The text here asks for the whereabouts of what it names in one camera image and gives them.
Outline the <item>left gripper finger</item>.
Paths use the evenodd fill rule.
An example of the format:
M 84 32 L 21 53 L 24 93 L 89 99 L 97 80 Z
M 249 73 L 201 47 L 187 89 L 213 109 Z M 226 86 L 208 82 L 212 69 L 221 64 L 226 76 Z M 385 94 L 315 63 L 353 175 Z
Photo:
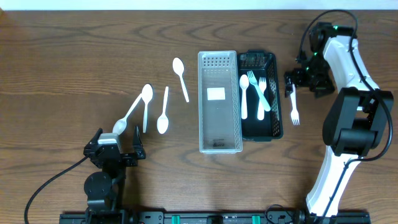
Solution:
M 133 149 L 134 149 L 135 153 L 143 153 L 144 152 L 144 148 L 143 148 L 143 145 L 142 145 L 142 141 L 141 141 L 141 137 L 140 137 L 140 131 L 139 131 L 139 127 L 138 126 L 134 127 L 132 146 L 133 146 Z
M 90 145 L 97 145 L 98 144 L 98 139 L 100 138 L 101 134 L 103 133 L 103 130 L 99 128 L 93 138 L 90 140 Z

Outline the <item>white fork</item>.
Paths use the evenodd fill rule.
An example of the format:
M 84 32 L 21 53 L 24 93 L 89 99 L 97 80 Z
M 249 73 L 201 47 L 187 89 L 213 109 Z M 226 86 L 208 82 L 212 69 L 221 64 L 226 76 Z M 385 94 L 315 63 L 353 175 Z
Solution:
M 266 88 L 267 88 L 267 83 L 266 83 L 266 78 L 265 77 L 261 77 L 259 79 L 259 88 L 261 90 L 261 93 L 264 94 Z M 258 105 L 258 109 L 257 109 L 257 118 L 258 120 L 263 120 L 264 119 L 264 107 L 261 103 L 261 101 L 259 101 L 259 105 Z

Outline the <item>white fork tines down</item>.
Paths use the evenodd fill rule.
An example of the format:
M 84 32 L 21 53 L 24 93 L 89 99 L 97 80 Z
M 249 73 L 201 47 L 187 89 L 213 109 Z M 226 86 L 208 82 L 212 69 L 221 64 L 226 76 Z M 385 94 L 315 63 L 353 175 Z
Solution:
M 292 93 L 290 94 L 290 100 L 292 104 L 292 111 L 290 112 L 290 118 L 293 125 L 298 126 L 300 124 L 299 112 L 297 110 L 297 99 L 295 85 L 292 85 Z

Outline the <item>pale green fork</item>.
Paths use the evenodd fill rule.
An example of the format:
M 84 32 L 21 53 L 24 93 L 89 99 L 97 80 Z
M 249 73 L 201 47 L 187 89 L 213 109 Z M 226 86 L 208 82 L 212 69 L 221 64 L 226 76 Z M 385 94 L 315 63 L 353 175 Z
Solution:
M 260 100 L 260 102 L 261 102 L 261 104 L 262 104 L 262 107 L 263 107 L 264 111 L 270 111 L 270 110 L 271 110 L 271 107 L 270 107 L 268 101 L 266 100 L 266 98 L 265 98 L 263 92 L 262 92 L 261 89 L 259 88 L 259 85 L 258 85 L 258 83 L 257 83 L 257 79 L 256 79 L 256 77 L 254 76 L 253 71 L 252 71 L 252 70 L 248 71 L 248 72 L 247 72 L 247 76 L 248 76 L 248 78 L 249 78 L 250 84 L 253 85 L 253 86 L 255 87 L 256 91 L 257 91 L 259 100 Z

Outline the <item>white spoon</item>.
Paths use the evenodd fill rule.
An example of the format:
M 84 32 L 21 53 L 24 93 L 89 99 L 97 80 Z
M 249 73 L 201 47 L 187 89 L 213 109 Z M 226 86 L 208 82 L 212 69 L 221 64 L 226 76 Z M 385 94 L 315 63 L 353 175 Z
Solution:
M 147 120 L 148 120 L 148 104 L 153 98 L 153 89 L 150 84 L 145 84 L 142 89 L 142 100 L 144 101 L 144 115 L 143 115 L 143 133 L 147 131 Z
M 115 124 L 113 126 L 114 134 L 120 135 L 125 131 L 125 129 L 127 127 L 127 119 L 130 116 L 130 114 L 132 113 L 132 111 L 134 110 L 134 108 L 137 106 L 137 104 L 140 102 L 141 98 L 142 98 L 142 94 L 140 93 L 138 95 L 138 97 L 134 100 L 133 104 L 127 111 L 126 115 L 123 118 L 121 118 L 115 122 Z
M 246 99 L 246 90 L 249 86 L 249 79 L 246 74 L 243 74 L 239 79 L 239 86 L 242 91 L 241 95 L 241 118 L 246 119 L 248 117 L 248 109 L 247 109 L 247 99 Z
M 183 73 L 184 73 L 185 68 L 184 68 L 184 64 L 183 64 L 182 60 L 177 57 L 174 58 L 173 62 L 172 62 L 172 67 L 173 67 L 174 72 L 179 76 L 180 83 L 182 86 L 183 95 L 185 97 L 185 101 L 188 103 L 189 102 L 188 92 L 187 92 L 185 82 L 183 80 Z

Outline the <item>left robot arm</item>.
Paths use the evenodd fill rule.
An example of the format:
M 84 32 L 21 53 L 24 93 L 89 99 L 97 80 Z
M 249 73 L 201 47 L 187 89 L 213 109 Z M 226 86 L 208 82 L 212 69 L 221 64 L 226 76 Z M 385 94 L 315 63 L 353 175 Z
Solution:
M 119 135 L 104 133 L 102 129 L 97 130 L 84 147 L 83 155 L 101 169 L 91 174 L 84 184 L 88 222 L 105 217 L 118 217 L 122 222 L 127 220 L 126 211 L 121 208 L 126 168 L 137 166 L 139 160 L 146 158 L 138 126 L 134 128 L 132 148 L 132 152 L 122 153 Z

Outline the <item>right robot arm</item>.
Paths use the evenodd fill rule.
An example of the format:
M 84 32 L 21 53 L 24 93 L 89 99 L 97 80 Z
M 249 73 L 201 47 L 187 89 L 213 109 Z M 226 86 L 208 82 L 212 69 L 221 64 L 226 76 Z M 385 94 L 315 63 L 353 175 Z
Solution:
M 315 185 L 306 197 L 306 222 L 333 223 L 342 215 L 338 205 L 360 162 L 369 162 L 371 149 L 392 129 L 394 97 L 372 80 L 358 49 L 356 29 L 318 22 L 309 30 L 313 55 L 298 53 L 300 68 L 286 72 L 285 95 L 296 107 L 295 91 L 305 86 L 317 96 L 338 96 L 323 123 L 325 158 Z

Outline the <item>white spoon bowl down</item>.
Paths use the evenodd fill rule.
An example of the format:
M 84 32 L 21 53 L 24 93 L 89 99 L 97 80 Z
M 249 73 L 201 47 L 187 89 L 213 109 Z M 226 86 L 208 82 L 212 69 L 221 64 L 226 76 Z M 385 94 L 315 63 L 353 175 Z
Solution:
M 169 126 L 169 119 L 166 115 L 168 97 L 169 97 L 169 87 L 167 86 L 165 87 L 165 92 L 164 92 L 162 114 L 159 116 L 157 120 L 157 130 L 160 134 L 165 134 Z

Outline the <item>black plastic basket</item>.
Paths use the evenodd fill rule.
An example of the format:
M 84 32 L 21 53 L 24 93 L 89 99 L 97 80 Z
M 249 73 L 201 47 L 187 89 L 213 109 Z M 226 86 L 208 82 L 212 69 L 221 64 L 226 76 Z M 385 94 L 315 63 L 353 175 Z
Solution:
M 258 107 L 262 105 L 253 85 L 246 88 L 248 117 L 241 120 L 242 135 L 245 140 L 267 142 L 283 136 L 282 112 L 280 106 L 279 81 L 276 56 L 265 50 L 248 50 L 238 54 L 238 76 L 252 71 L 257 80 L 266 81 L 263 91 L 271 110 L 264 111 L 264 117 L 257 117 Z

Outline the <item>clear plastic basket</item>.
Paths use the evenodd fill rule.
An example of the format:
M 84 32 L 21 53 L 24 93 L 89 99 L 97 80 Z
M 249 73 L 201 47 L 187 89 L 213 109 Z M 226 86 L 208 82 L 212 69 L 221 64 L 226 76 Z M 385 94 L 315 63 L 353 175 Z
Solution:
M 198 53 L 199 150 L 203 154 L 243 150 L 237 69 L 233 50 Z

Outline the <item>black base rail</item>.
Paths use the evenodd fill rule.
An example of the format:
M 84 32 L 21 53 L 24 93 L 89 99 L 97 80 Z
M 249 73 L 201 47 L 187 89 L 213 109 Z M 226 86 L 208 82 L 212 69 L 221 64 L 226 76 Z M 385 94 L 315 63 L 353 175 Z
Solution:
M 116 214 L 61 214 L 63 224 L 135 223 L 135 224 L 285 224 L 285 223 L 371 223 L 368 212 L 340 212 L 330 218 L 307 215 L 300 210 L 269 210 L 264 213 L 164 213 L 139 212 Z

